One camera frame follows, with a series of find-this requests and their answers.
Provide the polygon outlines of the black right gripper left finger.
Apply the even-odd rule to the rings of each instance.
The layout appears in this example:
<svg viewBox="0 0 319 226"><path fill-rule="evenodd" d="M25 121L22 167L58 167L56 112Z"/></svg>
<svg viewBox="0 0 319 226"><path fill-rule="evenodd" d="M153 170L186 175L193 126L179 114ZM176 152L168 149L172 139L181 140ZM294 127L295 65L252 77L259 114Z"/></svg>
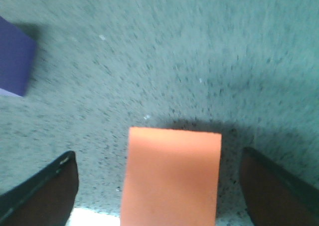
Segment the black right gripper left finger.
<svg viewBox="0 0 319 226"><path fill-rule="evenodd" d="M67 151L0 197L2 226L64 226L79 189L74 151Z"/></svg>

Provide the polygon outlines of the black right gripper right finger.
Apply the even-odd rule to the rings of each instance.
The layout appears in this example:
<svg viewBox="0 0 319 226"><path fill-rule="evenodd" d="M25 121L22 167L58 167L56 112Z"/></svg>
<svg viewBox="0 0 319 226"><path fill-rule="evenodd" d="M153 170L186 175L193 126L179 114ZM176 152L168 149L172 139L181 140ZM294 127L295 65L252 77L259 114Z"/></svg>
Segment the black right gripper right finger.
<svg viewBox="0 0 319 226"><path fill-rule="evenodd" d="M239 181L255 226L317 226L319 191L259 151L243 149Z"/></svg>

